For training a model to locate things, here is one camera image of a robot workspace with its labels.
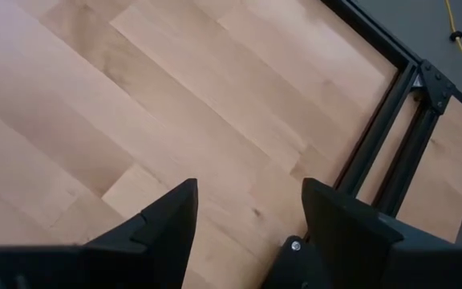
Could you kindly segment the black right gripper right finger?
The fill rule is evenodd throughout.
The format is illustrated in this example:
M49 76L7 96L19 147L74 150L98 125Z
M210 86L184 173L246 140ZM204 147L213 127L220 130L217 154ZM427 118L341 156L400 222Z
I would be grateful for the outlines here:
M310 241L336 288L462 288L462 246L306 178Z

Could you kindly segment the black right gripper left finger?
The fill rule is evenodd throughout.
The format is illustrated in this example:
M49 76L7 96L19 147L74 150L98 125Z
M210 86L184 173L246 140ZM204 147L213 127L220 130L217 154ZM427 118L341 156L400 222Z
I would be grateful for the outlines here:
M83 245L0 246L0 288L180 288L197 211L189 178Z

